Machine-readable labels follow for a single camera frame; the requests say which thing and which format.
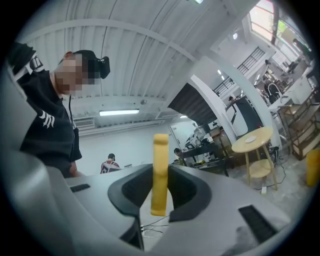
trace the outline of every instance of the air conditioner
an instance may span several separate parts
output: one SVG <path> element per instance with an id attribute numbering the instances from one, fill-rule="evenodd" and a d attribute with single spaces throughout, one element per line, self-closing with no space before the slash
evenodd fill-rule
<path id="1" fill-rule="evenodd" d="M 83 118 L 74 120 L 75 126 L 79 131 L 89 130 L 96 128 L 95 120 L 93 118 Z"/>

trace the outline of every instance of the person sitting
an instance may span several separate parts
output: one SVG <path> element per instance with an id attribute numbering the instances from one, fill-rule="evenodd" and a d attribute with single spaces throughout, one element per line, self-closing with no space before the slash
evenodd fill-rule
<path id="1" fill-rule="evenodd" d="M 188 166 L 188 167 L 193 167 L 194 166 L 191 162 L 184 161 L 183 152 L 180 150 L 180 148 L 176 147 L 173 152 L 178 157 L 178 160 L 174 161 L 174 163 L 176 165 L 185 166 L 185 164 L 186 164 L 186 166 Z"/>
<path id="2" fill-rule="evenodd" d="M 111 153 L 108 155 L 108 159 L 101 164 L 100 174 L 111 173 L 117 170 L 121 170 L 120 166 L 115 162 L 116 156 Z"/>

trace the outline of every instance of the man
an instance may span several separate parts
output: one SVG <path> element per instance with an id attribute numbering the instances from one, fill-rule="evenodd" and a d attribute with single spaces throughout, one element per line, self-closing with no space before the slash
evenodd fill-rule
<path id="1" fill-rule="evenodd" d="M 315 57 L 312 51 L 308 49 L 302 42 L 298 41 L 296 38 L 293 39 L 293 43 L 302 51 L 303 55 L 309 58 L 310 61 L 312 61 Z"/>
<path id="2" fill-rule="evenodd" d="M 183 153 L 182 153 L 182 151 L 180 150 L 180 148 L 177 148 L 177 147 L 176 147 L 176 148 L 173 150 L 173 152 L 174 152 L 174 154 L 178 157 L 178 160 L 176 161 L 178 165 L 180 165 L 180 166 L 185 166 L 185 164 L 186 164 L 186 166 L 188 166 L 188 167 L 193 167 L 193 166 L 194 166 L 191 162 L 184 160 L 184 158 L 183 158 Z"/>
<path id="3" fill-rule="evenodd" d="M 70 102 L 69 117 L 62 95 L 80 91 L 82 85 L 92 84 L 98 76 L 104 79 L 110 72 L 108 57 L 98 59 L 90 50 L 69 51 L 49 72 L 32 47 L 14 43 L 7 59 L 27 102 L 37 113 L 20 150 L 59 169 L 65 178 L 80 176 L 75 163 L 82 157 L 79 131 L 72 119 Z"/>
<path id="4" fill-rule="evenodd" d="M 116 170 L 120 170 L 120 166 L 115 162 L 116 156 L 115 154 L 109 154 L 108 159 L 101 164 L 101 172 L 100 174 L 105 174 L 109 172 L 113 172 Z"/>

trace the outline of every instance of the round wooden table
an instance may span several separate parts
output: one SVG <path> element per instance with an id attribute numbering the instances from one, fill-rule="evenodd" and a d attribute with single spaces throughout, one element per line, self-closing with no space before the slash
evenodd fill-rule
<path id="1" fill-rule="evenodd" d="M 271 127 L 262 127 L 253 130 L 238 139 L 233 145 L 232 150 L 237 153 L 245 154 L 247 183 L 250 186 L 250 178 L 262 178 L 272 173 L 275 190 L 278 190 L 276 174 L 274 172 L 274 164 L 270 159 L 266 143 L 270 140 L 273 134 Z M 258 148 L 263 147 L 267 159 L 261 159 Z M 258 161 L 250 165 L 248 152 L 256 151 Z"/>

